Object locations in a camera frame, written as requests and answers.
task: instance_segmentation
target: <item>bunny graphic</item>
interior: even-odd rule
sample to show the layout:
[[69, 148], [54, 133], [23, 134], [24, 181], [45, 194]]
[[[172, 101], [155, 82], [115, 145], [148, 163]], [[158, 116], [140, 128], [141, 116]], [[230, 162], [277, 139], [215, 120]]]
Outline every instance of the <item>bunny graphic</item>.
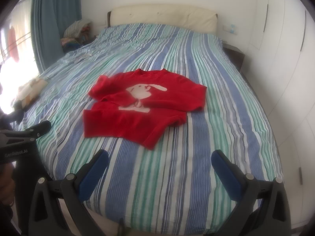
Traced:
[[119, 107], [119, 110], [133, 110], [137, 112], [149, 112], [150, 108], [143, 107], [141, 103], [141, 99], [148, 98], [152, 94], [149, 92], [151, 87], [154, 87], [161, 91], [167, 91], [167, 88], [164, 88], [163, 86], [156, 85], [156, 84], [137, 84], [132, 87], [129, 87], [126, 89], [134, 98], [136, 98], [138, 101], [134, 104], [128, 106], [128, 107]]

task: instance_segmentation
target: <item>white wardrobe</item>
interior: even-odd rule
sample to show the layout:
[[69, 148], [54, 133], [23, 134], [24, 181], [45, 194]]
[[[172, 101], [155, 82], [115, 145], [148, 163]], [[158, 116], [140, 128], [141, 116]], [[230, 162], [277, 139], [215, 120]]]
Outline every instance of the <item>white wardrobe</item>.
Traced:
[[257, 0], [242, 72], [275, 135], [292, 227], [315, 213], [315, 22], [300, 0]]

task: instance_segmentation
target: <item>striped bedsheet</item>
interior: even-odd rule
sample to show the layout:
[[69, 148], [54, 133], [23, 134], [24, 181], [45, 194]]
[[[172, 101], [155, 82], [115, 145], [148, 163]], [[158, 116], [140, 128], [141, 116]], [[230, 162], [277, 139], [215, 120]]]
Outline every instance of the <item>striped bedsheet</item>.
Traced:
[[[91, 54], [80, 61], [80, 57]], [[207, 86], [203, 111], [167, 128], [153, 151], [122, 138], [84, 138], [87, 92], [101, 74], [165, 68]], [[44, 72], [49, 84], [16, 127], [42, 120], [51, 131], [37, 141], [55, 179], [76, 173], [100, 148], [109, 168], [86, 205], [128, 227], [174, 235], [216, 231], [235, 203], [216, 176], [216, 149], [258, 179], [282, 177], [276, 143], [262, 107], [211, 34], [160, 24], [104, 29], [91, 44], [66, 54]]]

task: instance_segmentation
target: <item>wardrobe handle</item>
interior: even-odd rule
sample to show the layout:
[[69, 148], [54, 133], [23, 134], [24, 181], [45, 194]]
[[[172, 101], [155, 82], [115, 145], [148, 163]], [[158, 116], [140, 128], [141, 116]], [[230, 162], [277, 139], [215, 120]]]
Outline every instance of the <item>wardrobe handle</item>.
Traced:
[[301, 45], [301, 49], [300, 49], [300, 51], [302, 51], [302, 48], [303, 48], [303, 44], [304, 44], [304, 38], [305, 38], [305, 30], [306, 30], [306, 11], [305, 11], [305, 23], [304, 23], [304, 34], [303, 34], [303, 41], [302, 41], [302, 45]]
[[300, 185], [303, 185], [302, 168], [299, 167]]
[[265, 32], [266, 24], [267, 24], [268, 8], [269, 8], [269, 4], [267, 4], [267, 12], [266, 12], [266, 20], [265, 20], [264, 32]]

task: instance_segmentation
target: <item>pillow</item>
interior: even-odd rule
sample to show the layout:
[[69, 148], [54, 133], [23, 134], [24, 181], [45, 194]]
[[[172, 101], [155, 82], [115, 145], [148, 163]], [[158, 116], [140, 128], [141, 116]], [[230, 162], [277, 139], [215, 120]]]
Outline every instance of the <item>pillow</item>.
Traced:
[[69, 26], [64, 34], [64, 38], [78, 38], [80, 36], [81, 30], [87, 27], [91, 23], [88, 19], [82, 19], [75, 21], [71, 26]]
[[41, 78], [34, 78], [28, 83], [19, 87], [19, 92], [15, 98], [15, 101], [20, 100], [22, 102], [22, 108], [27, 109], [37, 99], [42, 90], [47, 86], [48, 82]]

